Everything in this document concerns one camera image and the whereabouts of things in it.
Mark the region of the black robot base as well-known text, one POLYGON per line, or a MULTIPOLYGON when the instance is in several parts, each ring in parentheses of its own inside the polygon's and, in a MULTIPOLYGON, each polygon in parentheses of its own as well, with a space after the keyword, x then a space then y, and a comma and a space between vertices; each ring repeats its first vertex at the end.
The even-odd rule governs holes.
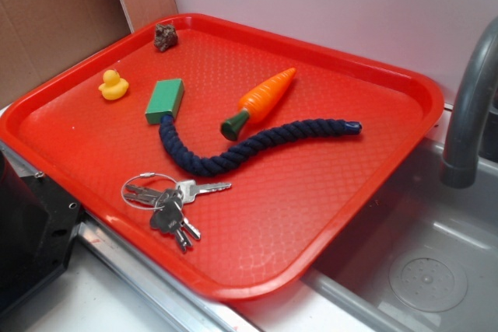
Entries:
POLYGON ((49 176, 19 176, 1 154, 1 316, 68 267, 81 203, 49 176))

